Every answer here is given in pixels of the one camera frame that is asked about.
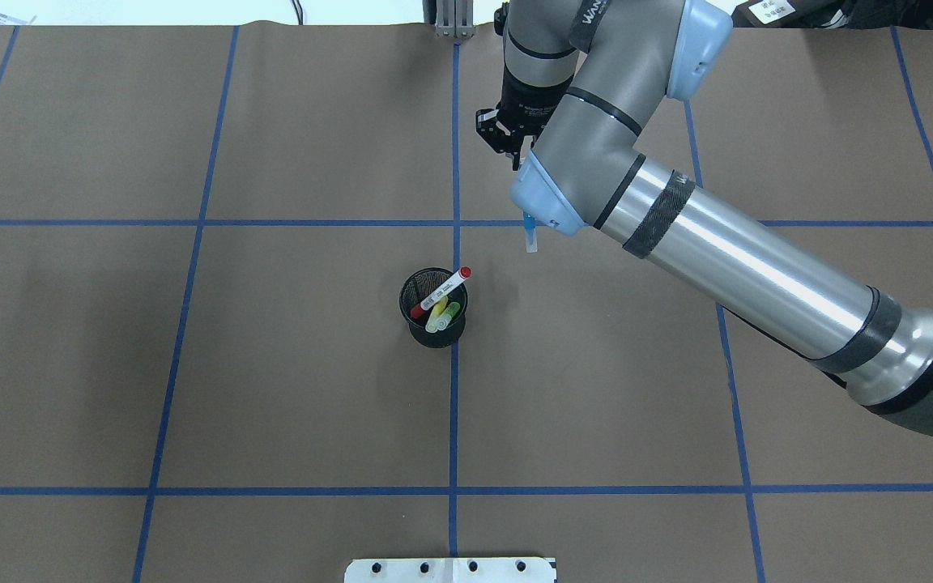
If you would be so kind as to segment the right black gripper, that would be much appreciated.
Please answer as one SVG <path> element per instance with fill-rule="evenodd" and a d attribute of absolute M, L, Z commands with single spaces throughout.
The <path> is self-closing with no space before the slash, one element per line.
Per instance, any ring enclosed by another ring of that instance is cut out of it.
<path fill-rule="evenodd" d="M 499 152 L 511 154 L 512 171 L 521 169 L 530 148 L 551 120 L 572 82 L 573 77 L 568 77 L 552 86 L 537 87 L 516 77 L 503 78 L 502 96 L 497 103 L 497 123 L 507 130 L 507 134 L 502 138 Z"/>

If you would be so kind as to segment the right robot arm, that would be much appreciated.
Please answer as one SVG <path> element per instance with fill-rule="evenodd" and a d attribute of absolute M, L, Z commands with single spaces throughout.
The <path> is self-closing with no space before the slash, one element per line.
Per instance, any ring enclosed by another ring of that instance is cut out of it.
<path fill-rule="evenodd" d="M 899 33 L 740 28 L 709 1 L 511 1 L 500 37 L 522 213 L 596 230 L 933 438 L 933 309 L 785 235 L 933 228 Z"/>

